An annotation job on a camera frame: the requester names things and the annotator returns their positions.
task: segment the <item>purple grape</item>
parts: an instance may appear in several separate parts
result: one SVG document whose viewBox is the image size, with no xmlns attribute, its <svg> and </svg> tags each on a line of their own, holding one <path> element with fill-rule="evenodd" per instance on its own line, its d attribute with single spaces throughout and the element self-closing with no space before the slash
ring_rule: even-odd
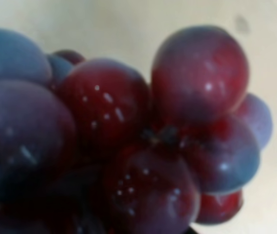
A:
<svg viewBox="0 0 277 234">
<path fill-rule="evenodd" d="M 48 55 L 47 58 L 52 67 L 52 83 L 57 86 L 62 83 L 74 66 L 67 60 L 57 55 Z"/>
<path fill-rule="evenodd" d="M 41 49 L 22 34 L 0 29 L 0 80 L 49 85 L 51 68 Z"/>
<path fill-rule="evenodd" d="M 84 212 L 80 228 L 83 230 L 76 234 L 106 234 L 102 221 L 91 212 Z"/>
<path fill-rule="evenodd" d="M 249 126 L 260 148 L 263 149 L 273 131 L 272 116 L 267 104 L 254 94 L 248 94 L 234 115 Z"/>
<path fill-rule="evenodd" d="M 0 81 L 0 201 L 67 169 L 75 138 L 70 112 L 47 89 Z"/>
<path fill-rule="evenodd" d="M 79 205 L 61 196 L 0 205 L 0 234 L 81 234 Z"/>
<path fill-rule="evenodd" d="M 205 194 L 237 191 L 253 178 L 259 167 L 256 139 L 242 121 L 231 115 L 186 129 L 180 148 Z"/>
</svg>

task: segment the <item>red grape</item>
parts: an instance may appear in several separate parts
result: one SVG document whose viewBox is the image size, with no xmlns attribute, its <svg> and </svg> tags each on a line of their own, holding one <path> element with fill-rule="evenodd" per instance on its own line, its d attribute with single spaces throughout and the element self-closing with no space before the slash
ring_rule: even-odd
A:
<svg viewBox="0 0 277 234">
<path fill-rule="evenodd" d="M 263 149 L 273 130 L 273 121 L 269 107 L 254 94 L 248 94 L 234 115 L 244 121 L 253 132 L 261 149 Z"/>
<path fill-rule="evenodd" d="M 160 47 L 152 68 L 152 93 L 167 121 L 216 120 L 243 99 L 248 73 L 242 49 L 227 32 L 190 27 Z"/>
<path fill-rule="evenodd" d="M 180 148 L 197 173 L 203 193 L 239 190 L 259 167 L 259 147 L 253 134 L 233 116 L 190 127 L 182 135 Z"/>
<path fill-rule="evenodd" d="M 243 205 L 242 191 L 228 195 L 201 195 L 197 223 L 221 224 L 233 218 Z"/>
<path fill-rule="evenodd" d="M 56 96 L 28 82 L 0 81 L 0 200 L 62 173 L 75 149 L 74 120 Z"/>
<path fill-rule="evenodd" d="M 133 144 L 104 173 L 111 217 L 131 234 L 178 234 L 194 221 L 200 194 L 178 152 Z"/>
<path fill-rule="evenodd" d="M 153 105 L 152 112 L 151 112 L 151 120 L 150 120 L 150 128 L 153 132 L 159 133 L 166 127 L 166 122 L 163 119 L 160 111 L 158 110 L 157 106 Z"/>
<path fill-rule="evenodd" d="M 150 111 L 150 93 L 132 68 L 110 59 L 81 63 L 60 85 L 83 143 L 116 147 L 141 131 Z"/>
<path fill-rule="evenodd" d="M 74 50 L 60 50 L 55 52 L 54 54 L 64 58 L 73 65 L 77 65 L 78 63 L 85 61 L 85 58 Z"/>
</svg>

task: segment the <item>bunch of grapes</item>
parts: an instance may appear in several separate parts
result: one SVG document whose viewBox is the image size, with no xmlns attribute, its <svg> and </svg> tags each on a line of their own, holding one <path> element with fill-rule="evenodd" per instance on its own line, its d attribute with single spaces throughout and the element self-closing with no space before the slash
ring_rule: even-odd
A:
<svg viewBox="0 0 277 234">
<path fill-rule="evenodd" d="M 170 36 L 151 84 L 0 29 L 0 234 L 195 234 L 241 209 L 272 133 L 239 44 Z"/>
</svg>

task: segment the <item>dark spot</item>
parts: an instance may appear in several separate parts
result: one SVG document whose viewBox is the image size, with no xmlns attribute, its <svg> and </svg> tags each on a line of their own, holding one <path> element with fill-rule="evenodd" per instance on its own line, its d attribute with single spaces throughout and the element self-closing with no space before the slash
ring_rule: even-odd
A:
<svg viewBox="0 0 277 234">
<path fill-rule="evenodd" d="M 251 32 L 250 25 L 245 17 L 237 15 L 235 18 L 236 31 L 242 34 L 249 34 Z"/>
</svg>

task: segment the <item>blurry surface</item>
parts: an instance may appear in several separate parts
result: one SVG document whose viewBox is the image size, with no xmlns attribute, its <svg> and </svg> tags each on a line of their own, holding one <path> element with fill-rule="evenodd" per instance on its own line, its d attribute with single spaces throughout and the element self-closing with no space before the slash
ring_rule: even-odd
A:
<svg viewBox="0 0 277 234">
<path fill-rule="evenodd" d="M 232 221 L 201 234 L 277 233 L 277 0 L 0 0 L 0 26 L 32 37 L 47 52 L 72 48 L 86 58 L 117 58 L 149 79 L 152 57 L 172 32 L 217 24 L 245 48 L 250 90 L 270 105 L 274 136 Z"/>
</svg>

